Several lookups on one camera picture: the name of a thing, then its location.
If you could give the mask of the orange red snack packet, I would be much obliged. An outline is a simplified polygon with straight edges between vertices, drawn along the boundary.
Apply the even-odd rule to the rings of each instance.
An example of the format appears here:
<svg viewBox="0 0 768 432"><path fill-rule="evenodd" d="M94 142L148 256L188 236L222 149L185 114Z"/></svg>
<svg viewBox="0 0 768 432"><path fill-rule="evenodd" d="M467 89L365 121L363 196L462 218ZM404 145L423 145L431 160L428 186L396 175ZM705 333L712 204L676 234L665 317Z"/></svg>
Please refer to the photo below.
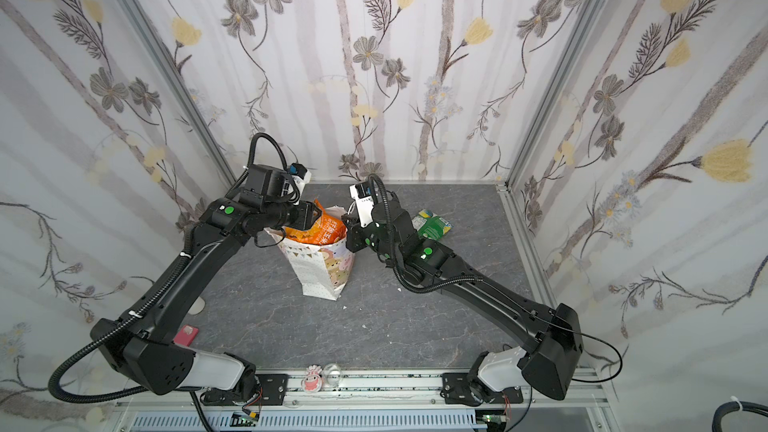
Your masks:
<svg viewBox="0 0 768 432"><path fill-rule="evenodd" d="M326 208L317 199L313 201L313 204L312 213L315 214L320 211L320 215L311 227L301 230L296 227L285 226L286 237L298 243L319 246L332 245L344 239L347 235L347 227L341 217L345 213L345 209L338 206Z"/></svg>

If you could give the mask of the cartoon animal paper bag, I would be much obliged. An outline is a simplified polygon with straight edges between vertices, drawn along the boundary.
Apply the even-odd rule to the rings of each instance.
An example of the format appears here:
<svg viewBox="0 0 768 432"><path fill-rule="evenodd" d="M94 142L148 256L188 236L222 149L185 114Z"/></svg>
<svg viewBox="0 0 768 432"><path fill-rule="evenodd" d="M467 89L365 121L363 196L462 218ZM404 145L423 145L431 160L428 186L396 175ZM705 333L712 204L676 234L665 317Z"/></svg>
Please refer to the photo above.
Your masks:
<svg viewBox="0 0 768 432"><path fill-rule="evenodd" d="M340 297L355 261L355 253L346 248L346 237L319 246L295 242L276 229L266 232L290 263L305 296L332 301Z"/></svg>

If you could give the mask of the small green snack packet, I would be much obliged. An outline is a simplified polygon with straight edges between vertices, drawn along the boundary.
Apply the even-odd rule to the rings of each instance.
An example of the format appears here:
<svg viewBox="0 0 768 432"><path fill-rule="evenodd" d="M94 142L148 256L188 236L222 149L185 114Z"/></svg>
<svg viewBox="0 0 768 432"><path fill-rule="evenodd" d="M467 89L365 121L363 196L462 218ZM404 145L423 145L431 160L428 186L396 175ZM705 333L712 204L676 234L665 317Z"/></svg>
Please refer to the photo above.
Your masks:
<svg viewBox="0 0 768 432"><path fill-rule="evenodd" d="M422 209L412 218L412 225L421 237L440 240L452 230L452 224L445 218Z"/></svg>

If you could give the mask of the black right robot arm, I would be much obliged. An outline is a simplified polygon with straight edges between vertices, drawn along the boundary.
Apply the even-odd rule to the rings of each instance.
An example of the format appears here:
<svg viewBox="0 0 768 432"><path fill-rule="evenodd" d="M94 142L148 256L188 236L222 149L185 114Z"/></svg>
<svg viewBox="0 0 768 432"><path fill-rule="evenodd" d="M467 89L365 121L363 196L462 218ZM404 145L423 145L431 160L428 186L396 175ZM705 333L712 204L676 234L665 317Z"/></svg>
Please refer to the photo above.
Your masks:
<svg viewBox="0 0 768 432"><path fill-rule="evenodd" d="M478 406L509 389L529 386L565 399L584 351L577 313L527 299L482 275L446 245L419 233L395 193L375 175L351 186L354 202L342 221L351 252L369 249L416 294L439 292L464 303L515 341L502 352L483 352L462 377L443 381L448 404Z"/></svg>

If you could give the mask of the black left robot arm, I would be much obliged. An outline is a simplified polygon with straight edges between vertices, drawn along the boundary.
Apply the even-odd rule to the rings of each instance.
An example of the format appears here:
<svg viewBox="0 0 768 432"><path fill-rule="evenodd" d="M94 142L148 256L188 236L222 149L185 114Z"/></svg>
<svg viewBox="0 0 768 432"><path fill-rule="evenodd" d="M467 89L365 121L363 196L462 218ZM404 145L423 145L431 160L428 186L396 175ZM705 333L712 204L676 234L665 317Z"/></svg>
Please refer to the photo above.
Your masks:
<svg viewBox="0 0 768 432"><path fill-rule="evenodd" d="M252 137L242 175L185 231L182 250L158 281L118 319L99 320L91 331L91 342L54 370L47 385L52 397L87 404L144 392L165 395L178 389L216 388L248 399L256 381L249 362L230 354L197 352L176 344L174 337L214 276L250 240L264 229L307 230L319 218L319 208L302 200L296 183L307 172L303 165L288 163L281 149L276 151L277 167L254 162L262 140L278 144L267 133ZM95 351L114 371L133 381L133 387L97 395L65 390L65 374Z"/></svg>

